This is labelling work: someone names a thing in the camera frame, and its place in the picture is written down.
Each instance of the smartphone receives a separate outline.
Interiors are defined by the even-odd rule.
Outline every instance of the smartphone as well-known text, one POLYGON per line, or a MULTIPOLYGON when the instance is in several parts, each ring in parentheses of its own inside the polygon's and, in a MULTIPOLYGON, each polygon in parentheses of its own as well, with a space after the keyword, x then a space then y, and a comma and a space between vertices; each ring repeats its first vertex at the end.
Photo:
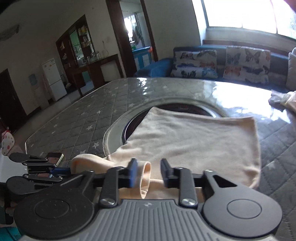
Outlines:
MULTIPOLYGON (((63 159, 64 154, 63 153, 58 153, 58 152, 49 152, 46 155, 46 159, 48 160, 48 162, 52 163, 52 164, 56 164, 57 166, 60 164, 61 160, 63 159)), ((38 174, 39 177, 52 177, 51 174, 48 173, 41 173, 38 174)))

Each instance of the sofa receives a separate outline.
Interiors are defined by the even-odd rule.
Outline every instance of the sofa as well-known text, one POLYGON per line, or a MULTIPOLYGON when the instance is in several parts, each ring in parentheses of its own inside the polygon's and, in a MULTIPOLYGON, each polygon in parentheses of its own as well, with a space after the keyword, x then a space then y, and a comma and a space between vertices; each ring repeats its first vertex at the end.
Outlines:
MULTIPOLYGON (((201 45, 197 47, 175 47, 174 53, 178 51, 202 51, 202 50, 216 50, 217 51, 217 79, 199 78, 220 82, 230 82, 237 84, 244 84, 254 87, 259 87, 268 90, 276 90, 279 92, 288 92, 286 88, 287 74, 288 74, 288 57, 276 53, 271 53, 270 69, 268 73, 269 82, 267 84, 249 83, 244 81, 229 80, 223 78, 223 73, 226 63, 226 47, 225 45, 201 45)), ((173 67, 173 58, 164 58, 151 65, 138 70, 134 77, 170 77, 173 67)))

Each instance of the white refrigerator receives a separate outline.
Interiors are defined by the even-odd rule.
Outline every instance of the white refrigerator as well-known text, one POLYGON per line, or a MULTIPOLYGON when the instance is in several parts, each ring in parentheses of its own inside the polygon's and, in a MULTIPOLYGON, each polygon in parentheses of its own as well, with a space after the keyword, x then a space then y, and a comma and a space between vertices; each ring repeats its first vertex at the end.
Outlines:
POLYGON ((67 94, 61 76, 57 69, 55 60, 52 58, 42 64, 42 69, 45 77, 45 84, 54 101, 59 100, 67 94))

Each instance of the wooden desk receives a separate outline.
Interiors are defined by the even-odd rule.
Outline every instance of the wooden desk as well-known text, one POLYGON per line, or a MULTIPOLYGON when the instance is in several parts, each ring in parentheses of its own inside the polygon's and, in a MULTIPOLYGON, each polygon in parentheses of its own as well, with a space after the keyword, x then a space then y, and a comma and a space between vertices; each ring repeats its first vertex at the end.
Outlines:
POLYGON ((89 64, 81 65, 81 66, 79 66, 78 68, 76 68, 76 69, 74 69, 72 71, 72 76, 73 76, 73 79, 74 79, 74 83, 75 83, 75 85, 76 85, 76 87, 78 89, 80 97, 83 97, 83 94, 81 92, 80 87, 78 87, 78 85, 77 85, 77 80, 75 79, 75 76, 77 76, 78 74, 81 75, 82 72, 88 71, 89 76, 90 76, 90 78, 91 78, 91 80, 92 80, 92 82, 94 84, 94 88, 97 89, 97 88, 103 86, 106 83, 105 80, 104 80, 104 76, 103 76, 103 73, 102 73, 101 66, 103 64, 110 63, 112 61, 115 61, 116 65, 117 65, 117 68, 118 68, 118 71, 119 71, 119 74, 120 74, 120 77, 123 78, 123 72, 122 72, 121 65, 120 65, 120 62, 119 62, 119 59, 118 59, 118 54, 114 54, 114 55, 111 55, 111 56, 96 60, 96 61, 91 62, 89 64))

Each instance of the metal screw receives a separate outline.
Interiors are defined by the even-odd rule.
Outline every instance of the metal screw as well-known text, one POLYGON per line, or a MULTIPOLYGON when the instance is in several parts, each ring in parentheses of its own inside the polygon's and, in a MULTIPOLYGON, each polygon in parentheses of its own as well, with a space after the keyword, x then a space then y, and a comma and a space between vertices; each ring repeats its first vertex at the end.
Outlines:
POLYGON ((193 206, 196 204, 196 202, 191 199, 191 198, 184 198, 181 203, 184 205, 184 206, 193 206))
POLYGON ((101 204, 103 204, 104 206, 109 206, 115 204, 115 201, 112 198, 103 198, 101 200, 101 204))

